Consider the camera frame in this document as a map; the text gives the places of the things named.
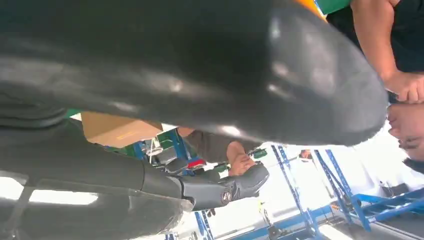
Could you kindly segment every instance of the finger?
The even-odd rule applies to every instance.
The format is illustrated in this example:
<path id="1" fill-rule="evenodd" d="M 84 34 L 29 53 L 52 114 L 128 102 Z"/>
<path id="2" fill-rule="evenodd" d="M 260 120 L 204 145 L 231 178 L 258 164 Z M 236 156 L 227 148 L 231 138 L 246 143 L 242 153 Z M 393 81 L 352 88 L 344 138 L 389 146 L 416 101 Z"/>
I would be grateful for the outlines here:
<path id="1" fill-rule="evenodd" d="M 408 91 L 408 103 L 415 104 L 418 103 L 418 91 L 417 91 L 417 85 L 413 84 Z"/>
<path id="2" fill-rule="evenodd" d="M 389 122 L 389 124 L 390 124 L 390 126 L 391 126 L 392 128 L 394 128 L 394 129 L 398 129 L 398 128 L 399 128 L 399 126 L 400 126 L 399 121 L 396 121 L 396 120 L 394 120 L 394 121 L 390 121 L 390 122 Z"/>
<path id="3" fill-rule="evenodd" d="M 399 102 L 406 102 L 408 100 L 408 92 L 409 92 L 408 88 L 400 91 L 399 94 L 397 95 L 397 100 Z"/>
<path id="4" fill-rule="evenodd" d="M 401 131 L 399 131 L 399 128 L 391 128 L 388 133 L 397 139 L 399 139 L 401 136 Z"/>
<path id="5" fill-rule="evenodd" d="M 424 102 L 424 82 L 420 81 L 416 86 L 416 91 L 418 92 L 418 102 Z"/>

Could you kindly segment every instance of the yellow object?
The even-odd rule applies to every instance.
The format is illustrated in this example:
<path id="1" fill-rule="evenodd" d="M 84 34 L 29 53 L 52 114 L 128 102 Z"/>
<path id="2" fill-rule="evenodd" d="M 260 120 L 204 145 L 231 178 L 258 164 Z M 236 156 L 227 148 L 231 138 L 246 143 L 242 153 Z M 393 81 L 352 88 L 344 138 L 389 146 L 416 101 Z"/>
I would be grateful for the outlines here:
<path id="1" fill-rule="evenodd" d="M 303 5 L 309 11 L 313 12 L 315 15 L 325 20 L 325 17 L 321 14 L 321 11 L 318 9 L 314 0 L 295 0 L 299 4 Z"/>

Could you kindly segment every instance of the black shirt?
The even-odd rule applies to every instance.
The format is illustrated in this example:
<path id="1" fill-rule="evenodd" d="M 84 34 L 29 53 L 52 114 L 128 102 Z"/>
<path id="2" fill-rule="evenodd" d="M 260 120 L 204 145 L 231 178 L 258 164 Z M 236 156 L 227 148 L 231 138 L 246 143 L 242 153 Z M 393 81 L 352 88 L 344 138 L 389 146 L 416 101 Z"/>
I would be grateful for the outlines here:
<path id="1" fill-rule="evenodd" d="M 329 14 L 327 21 L 360 48 L 350 7 Z M 424 72 L 424 0 L 400 0 L 396 5 L 391 44 L 400 71 Z"/>

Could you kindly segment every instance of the person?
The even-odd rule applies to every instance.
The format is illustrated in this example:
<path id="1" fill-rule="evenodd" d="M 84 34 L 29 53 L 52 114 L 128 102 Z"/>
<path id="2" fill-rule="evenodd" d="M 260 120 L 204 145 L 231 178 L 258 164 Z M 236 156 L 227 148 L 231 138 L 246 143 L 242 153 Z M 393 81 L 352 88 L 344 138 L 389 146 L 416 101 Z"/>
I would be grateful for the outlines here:
<path id="1" fill-rule="evenodd" d="M 361 48 L 398 101 L 424 102 L 424 0 L 352 0 L 326 19 Z"/>
<path id="2" fill-rule="evenodd" d="M 209 163 L 228 162 L 230 176 L 241 176 L 256 164 L 248 153 L 258 147 L 260 143 L 187 127 L 179 127 L 177 131 L 205 161 Z"/>
<path id="3" fill-rule="evenodd" d="M 405 165 L 424 174 L 424 103 L 392 104 L 387 119 L 391 126 L 389 133 L 409 156 L 403 161 Z"/>
<path id="4" fill-rule="evenodd" d="M 424 173 L 424 0 L 352 0 L 327 21 L 356 44 L 389 91 L 389 133 Z"/>

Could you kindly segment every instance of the green object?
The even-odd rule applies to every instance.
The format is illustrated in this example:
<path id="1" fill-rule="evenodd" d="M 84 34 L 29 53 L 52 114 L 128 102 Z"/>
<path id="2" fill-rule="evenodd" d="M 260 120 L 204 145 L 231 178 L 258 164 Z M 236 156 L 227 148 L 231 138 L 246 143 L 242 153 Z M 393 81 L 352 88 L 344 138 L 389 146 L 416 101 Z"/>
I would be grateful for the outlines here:
<path id="1" fill-rule="evenodd" d="M 75 114 L 79 114 L 81 111 L 77 110 L 77 109 L 68 109 L 67 113 L 66 113 L 66 117 L 70 118 L 72 116 L 74 116 Z"/>
<path id="2" fill-rule="evenodd" d="M 254 152 L 253 152 L 253 157 L 255 158 L 255 159 L 259 159 L 259 158 L 262 158 L 262 157 L 265 157 L 266 155 L 267 155 L 268 153 L 267 153 L 267 151 L 265 150 L 265 149 L 256 149 Z"/>
<path id="3" fill-rule="evenodd" d="M 324 15 L 334 13 L 349 6 L 351 0 L 315 0 Z"/>

